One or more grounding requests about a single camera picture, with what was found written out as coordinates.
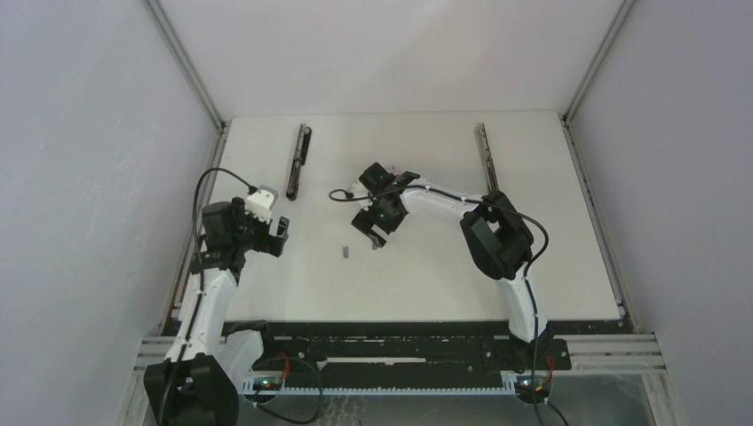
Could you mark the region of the black stapler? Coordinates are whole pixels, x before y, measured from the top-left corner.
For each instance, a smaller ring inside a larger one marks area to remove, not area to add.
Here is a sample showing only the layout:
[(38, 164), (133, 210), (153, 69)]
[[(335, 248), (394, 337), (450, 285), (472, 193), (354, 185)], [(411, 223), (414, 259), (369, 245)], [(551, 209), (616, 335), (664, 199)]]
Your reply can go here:
[(312, 135), (312, 129), (307, 124), (302, 123), (297, 136), (297, 144), (294, 150), (289, 182), (286, 190), (286, 197), (290, 201), (294, 201), (297, 198), (301, 169), (305, 166)]

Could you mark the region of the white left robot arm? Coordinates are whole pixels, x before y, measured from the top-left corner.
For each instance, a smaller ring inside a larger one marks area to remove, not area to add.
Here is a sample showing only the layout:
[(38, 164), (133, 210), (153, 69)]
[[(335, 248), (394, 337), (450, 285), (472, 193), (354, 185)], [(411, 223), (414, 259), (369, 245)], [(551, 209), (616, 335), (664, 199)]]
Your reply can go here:
[(226, 312), (238, 288), (249, 251), (281, 255), (289, 220), (272, 233), (271, 189), (202, 209), (199, 252), (190, 264), (190, 284), (176, 339), (162, 362), (146, 368), (143, 383), (159, 425), (235, 425), (242, 382), (251, 366), (271, 367), (276, 344), (258, 331), (242, 332), (221, 346)]

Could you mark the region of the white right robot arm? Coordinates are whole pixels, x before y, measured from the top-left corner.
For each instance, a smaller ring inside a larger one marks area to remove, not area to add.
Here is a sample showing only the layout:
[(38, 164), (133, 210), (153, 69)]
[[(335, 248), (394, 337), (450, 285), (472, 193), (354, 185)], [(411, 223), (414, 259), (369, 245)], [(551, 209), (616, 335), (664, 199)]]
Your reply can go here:
[(548, 358), (548, 346), (539, 337), (547, 322), (538, 318), (533, 290), (526, 282), (534, 235), (504, 193), (468, 195), (437, 186), (415, 172), (395, 175), (375, 162), (345, 190), (345, 198), (360, 204), (352, 225), (377, 249), (410, 214), (458, 226), (475, 266), (503, 291), (510, 333), (518, 340), (512, 347), (514, 360), (535, 369)]

